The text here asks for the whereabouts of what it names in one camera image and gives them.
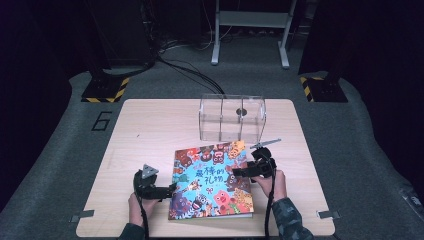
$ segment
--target camouflage sleeve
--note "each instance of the camouflage sleeve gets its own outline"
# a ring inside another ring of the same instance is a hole
[[[121,236],[119,236],[118,240],[143,240],[144,239],[144,228],[132,224],[127,223],[125,225],[124,230],[122,230]]]
[[[302,225],[302,216],[290,198],[280,199],[272,204],[280,239],[314,239],[312,233]]]

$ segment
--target table top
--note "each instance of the table top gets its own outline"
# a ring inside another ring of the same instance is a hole
[[[128,222],[134,174],[144,164],[159,170],[155,185],[167,187],[172,183],[175,150],[218,143],[200,140],[199,104],[199,99],[130,99],[124,103],[84,208],[94,210],[94,215],[80,219],[76,230],[79,237],[120,235]],[[261,140],[282,139],[267,147],[277,168],[286,175],[288,196],[302,214],[304,226],[315,236],[332,235],[333,220],[320,219],[316,214],[327,211],[328,206],[293,103],[267,99],[266,111]],[[253,160],[250,153],[254,149],[246,144],[246,150],[248,160]],[[170,199],[164,199],[149,219],[150,236],[264,236],[267,198],[258,184],[252,184],[252,196],[255,212],[249,218],[171,221]],[[278,236],[272,211],[269,232]]]

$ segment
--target colorful book cover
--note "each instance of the colorful book cover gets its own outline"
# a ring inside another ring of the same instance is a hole
[[[249,217],[253,212],[250,180],[232,168],[247,167],[244,141],[175,151],[169,220]]]

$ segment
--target black strap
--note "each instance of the black strap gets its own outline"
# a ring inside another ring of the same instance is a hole
[[[269,239],[269,215],[271,214],[271,205],[272,200],[274,200],[274,186],[275,186],[275,169],[272,170],[272,185],[271,191],[268,195],[268,203],[266,205],[266,213],[265,213],[265,239]]]
[[[140,205],[141,209],[141,217],[143,218],[143,227],[144,227],[144,239],[149,239],[149,223],[147,222],[147,215],[146,210],[143,208],[143,202],[140,196],[138,196],[137,191],[134,189],[135,196],[137,198],[138,204]]]

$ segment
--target clear acrylic box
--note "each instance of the clear acrylic box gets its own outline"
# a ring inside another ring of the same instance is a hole
[[[258,143],[265,122],[265,100],[260,96],[203,94],[200,100],[200,140]]]

